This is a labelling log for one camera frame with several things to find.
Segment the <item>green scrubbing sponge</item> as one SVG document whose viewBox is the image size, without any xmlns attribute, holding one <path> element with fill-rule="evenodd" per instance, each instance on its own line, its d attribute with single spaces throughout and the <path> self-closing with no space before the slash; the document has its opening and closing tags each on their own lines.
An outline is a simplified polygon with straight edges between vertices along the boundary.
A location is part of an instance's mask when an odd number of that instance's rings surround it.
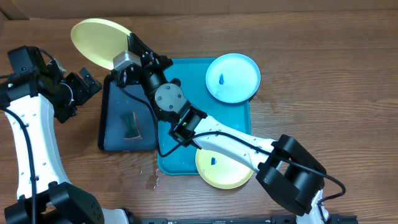
<svg viewBox="0 0 398 224">
<path fill-rule="evenodd" d="M 133 141 L 142 137 L 134 111 L 122 114 L 120 120 L 125 129 L 124 139 Z"/>
</svg>

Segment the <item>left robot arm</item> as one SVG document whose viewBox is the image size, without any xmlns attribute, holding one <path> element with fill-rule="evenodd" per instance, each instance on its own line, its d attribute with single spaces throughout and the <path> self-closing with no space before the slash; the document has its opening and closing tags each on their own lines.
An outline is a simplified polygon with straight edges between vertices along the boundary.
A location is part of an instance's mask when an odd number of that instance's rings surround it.
<svg viewBox="0 0 398 224">
<path fill-rule="evenodd" d="M 1 110 L 14 136 L 17 203 L 7 223 L 139 223 L 126 208 L 102 208 L 94 195 L 71 184 L 62 166 L 54 121 L 64 123 L 102 88 L 87 69 L 65 75 L 46 51 L 23 45 L 7 53 L 13 73 L 1 83 Z"/>
</svg>

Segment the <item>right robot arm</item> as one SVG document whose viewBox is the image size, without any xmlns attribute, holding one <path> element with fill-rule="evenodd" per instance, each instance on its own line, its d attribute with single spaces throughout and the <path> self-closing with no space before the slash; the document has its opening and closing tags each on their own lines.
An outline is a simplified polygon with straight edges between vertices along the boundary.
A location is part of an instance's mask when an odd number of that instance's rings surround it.
<svg viewBox="0 0 398 224">
<path fill-rule="evenodd" d="M 164 70 L 172 64 L 130 33 L 127 49 L 113 59 L 111 75 L 120 88 L 141 85 L 152 117 L 170 123 L 169 135 L 179 145 L 215 151 L 250 168 L 268 195 L 297 216 L 297 223 L 327 223 L 325 168 L 290 136 L 257 138 L 198 109 L 185 98 L 179 79 L 166 79 Z"/>
</svg>

